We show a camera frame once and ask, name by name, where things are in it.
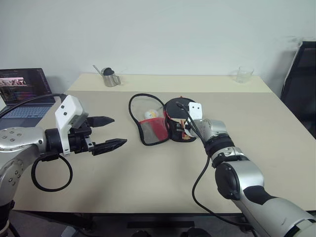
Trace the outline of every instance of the stainless steel mug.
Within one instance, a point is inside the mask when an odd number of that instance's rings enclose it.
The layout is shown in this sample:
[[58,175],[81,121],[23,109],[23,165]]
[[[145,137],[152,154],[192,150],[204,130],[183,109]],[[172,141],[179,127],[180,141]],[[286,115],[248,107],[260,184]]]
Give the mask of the stainless steel mug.
[[104,84],[108,87],[120,85],[119,76],[115,75],[114,71],[111,68],[104,68],[101,71],[97,69],[96,66],[93,67],[98,71],[104,80]]

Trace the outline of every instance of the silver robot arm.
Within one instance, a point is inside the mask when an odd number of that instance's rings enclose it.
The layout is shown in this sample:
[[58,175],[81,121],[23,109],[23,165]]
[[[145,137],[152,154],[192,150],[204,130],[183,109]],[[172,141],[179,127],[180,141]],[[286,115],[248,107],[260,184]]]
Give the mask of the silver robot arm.
[[[219,193],[232,200],[261,237],[316,236],[316,218],[290,201],[265,191],[262,172],[234,145],[223,122],[193,120],[216,169]],[[187,124],[186,133],[198,137],[191,126]]]
[[57,128],[11,127],[0,130],[0,237],[6,236],[14,194],[24,170],[37,159],[50,161],[70,152],[91,152],[94,156],[122,146],[126,139],[95,144],[91,127],[114,122],[109,117],[88,117],[79,100],[68,95],[55,112]]

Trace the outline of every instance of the glass cup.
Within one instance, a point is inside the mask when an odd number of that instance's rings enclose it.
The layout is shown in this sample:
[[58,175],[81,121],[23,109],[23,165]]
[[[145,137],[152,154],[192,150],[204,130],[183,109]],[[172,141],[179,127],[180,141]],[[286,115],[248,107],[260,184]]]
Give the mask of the glass cup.
[[244,66],[239,67],[238,74],[235,81],[238,83],[246,83],[250,81],[253,71],[254,70],[252,67],[244,67]]

